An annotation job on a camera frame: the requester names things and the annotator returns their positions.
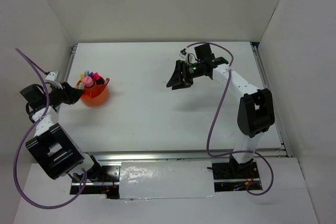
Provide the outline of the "yellow highlighter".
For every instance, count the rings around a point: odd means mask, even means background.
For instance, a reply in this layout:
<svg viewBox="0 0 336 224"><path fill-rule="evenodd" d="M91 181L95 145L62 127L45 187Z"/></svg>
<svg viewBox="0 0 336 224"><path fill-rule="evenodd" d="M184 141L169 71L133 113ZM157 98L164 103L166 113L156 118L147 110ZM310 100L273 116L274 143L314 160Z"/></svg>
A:
<svg viewBox="0 0 336 224"><path fill-rule="evenodd" d="M86 76L85 76L85 72L82 72L82 73L80 74L80 80L82 81L85 77L86 77Z"/></svg>

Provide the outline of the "white and yellow eraser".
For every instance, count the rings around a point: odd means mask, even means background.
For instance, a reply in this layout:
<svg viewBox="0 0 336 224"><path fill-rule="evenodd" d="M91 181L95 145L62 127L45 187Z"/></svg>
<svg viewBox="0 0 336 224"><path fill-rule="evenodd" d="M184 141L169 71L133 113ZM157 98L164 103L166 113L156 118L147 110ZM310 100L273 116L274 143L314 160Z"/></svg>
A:
<svg viewBox="0 0 336 224"><path fill-rule="evenodd" d="M80 84L78 85L78 89L81 89L81 90L83 90L83 89L84 89L84 87L85 87L85 85L84 85L83 83L80 83Z"/></svg>

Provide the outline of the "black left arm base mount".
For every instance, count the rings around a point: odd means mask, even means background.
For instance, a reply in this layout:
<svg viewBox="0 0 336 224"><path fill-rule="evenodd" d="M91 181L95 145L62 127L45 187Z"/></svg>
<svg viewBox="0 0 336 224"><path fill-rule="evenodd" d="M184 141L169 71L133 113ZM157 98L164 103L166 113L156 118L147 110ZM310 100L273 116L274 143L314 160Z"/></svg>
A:
<svg viewBox="0 0 336 224"><path fill-rule="evenodd" d="M119 166L102 166L93 155L90 155L90 158L93 166L87 170L87 175L91 182L112 182L114 184L119 181Z"/></svg>

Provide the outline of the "pink highlighter black cap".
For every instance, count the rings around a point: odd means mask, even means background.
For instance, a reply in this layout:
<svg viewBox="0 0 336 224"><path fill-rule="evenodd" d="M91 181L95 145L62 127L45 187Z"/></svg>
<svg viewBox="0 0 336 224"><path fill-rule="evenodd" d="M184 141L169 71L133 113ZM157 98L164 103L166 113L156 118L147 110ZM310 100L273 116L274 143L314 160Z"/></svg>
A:
<svg viewBox="0 0 336 224"><path fill-rule="evenodd" d="M103 85L105 80L102 76L100 76L97 72L94 73L93 75L93 78L95 80L95 82L97 83L97 85Z"/></svg>

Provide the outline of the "purple marker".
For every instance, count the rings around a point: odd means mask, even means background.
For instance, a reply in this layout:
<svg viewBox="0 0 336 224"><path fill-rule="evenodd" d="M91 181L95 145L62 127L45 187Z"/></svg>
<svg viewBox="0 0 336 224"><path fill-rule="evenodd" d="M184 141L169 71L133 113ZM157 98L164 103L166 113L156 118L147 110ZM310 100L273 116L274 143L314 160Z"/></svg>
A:
<svg viewBox="0 0 336 224"><path fill-rule="evenodd" d="M95 74L93 72L89 73L89 76L92 78L92 79L95 79Z"/></svg>

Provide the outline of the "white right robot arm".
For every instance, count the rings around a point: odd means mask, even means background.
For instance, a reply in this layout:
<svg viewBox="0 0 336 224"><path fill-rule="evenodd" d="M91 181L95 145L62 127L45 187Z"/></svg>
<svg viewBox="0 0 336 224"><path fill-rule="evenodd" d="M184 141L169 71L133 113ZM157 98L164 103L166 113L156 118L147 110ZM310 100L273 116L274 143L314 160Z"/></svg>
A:
<svg viewBox="0 0 336 224"><path fill-rule="evenodd" d="M244 79L232 68L232 60L216 57L211 50L214 43L196 42L192 45L194 53L187 52L186 48L180 51L181 59L176 61L166 86L172 90L190 88L195 78L203 76L221 84L224 92L211 124L212 129L226 94L231 93L239 101L237 125L242 136L228 156L230 174L240 178L252 165L261 137L275 123L271 91L267 88L260 89Z"/></svg>

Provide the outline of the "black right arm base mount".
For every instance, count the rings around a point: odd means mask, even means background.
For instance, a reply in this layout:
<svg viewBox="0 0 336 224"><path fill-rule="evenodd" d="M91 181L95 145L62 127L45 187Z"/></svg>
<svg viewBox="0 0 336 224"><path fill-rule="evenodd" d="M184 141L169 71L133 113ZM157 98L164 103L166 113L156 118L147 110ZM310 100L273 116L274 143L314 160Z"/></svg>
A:
<svg viewBox="0 0 336 224"><path fill-rule="evenodd" d="M243 164L237 161L231 155L227 163L213 163L207 169L211 170L215 180L220 179L257 179L259 171L257 164L252 158L250 161Z"/></svg>

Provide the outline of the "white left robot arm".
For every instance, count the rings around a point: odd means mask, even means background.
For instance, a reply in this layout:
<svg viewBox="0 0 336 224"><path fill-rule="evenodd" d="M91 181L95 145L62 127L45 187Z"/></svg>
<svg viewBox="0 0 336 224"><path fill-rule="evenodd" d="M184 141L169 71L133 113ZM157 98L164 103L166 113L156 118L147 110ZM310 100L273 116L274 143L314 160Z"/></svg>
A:
<svg viewBox="0 0 336 224"><path fill-rule="evenodd" d="M51 178L57 179L67 173L74 172L88 156L91 159L85 169L85 176L92 182L103 177L103 167L92 155L84 154L71 137L58 123L57 107L62 103L72 105L76 103L84 91L71 87L62 82L61 88L50 85L49 107L43 115L47 105L46 92L39 84L31 84L20 91L27 101L26 112L32 122L37 122L34 137L26 142L26 148L44 172Z"/></svg>

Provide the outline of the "orange round organizer container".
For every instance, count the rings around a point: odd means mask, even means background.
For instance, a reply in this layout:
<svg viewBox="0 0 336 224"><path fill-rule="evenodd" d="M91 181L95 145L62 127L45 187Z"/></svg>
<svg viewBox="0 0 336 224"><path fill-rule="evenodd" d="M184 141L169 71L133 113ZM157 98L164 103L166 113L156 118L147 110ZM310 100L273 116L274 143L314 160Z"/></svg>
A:
<svg viewBox="0 0 336 224"><path fill-rule="evenodd" d="M76 84L77 88L78 88L78 85L80 83L82 83L82 81L77 82L77 84ZM81 96L80 100L86 106L100 106L100 105L103 105L109 97L108 84L104 87L103 85L97 85L97 83L95 82L94 86L91 87L91 88L84 87L85 92Z"/></svg>

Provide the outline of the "pink eraser in container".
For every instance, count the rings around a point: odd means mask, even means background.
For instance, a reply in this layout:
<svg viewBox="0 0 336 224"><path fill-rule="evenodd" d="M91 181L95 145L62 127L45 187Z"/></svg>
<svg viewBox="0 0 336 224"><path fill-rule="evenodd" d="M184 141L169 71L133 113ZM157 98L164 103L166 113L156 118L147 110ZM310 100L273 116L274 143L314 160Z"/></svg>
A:
<svg viewBox="0 0 336 224"><path fill-rule="evenodd" d="M91 88L94 86L94 80L90 76L86 76L83 78L82 83L86 88Z"/></svg>

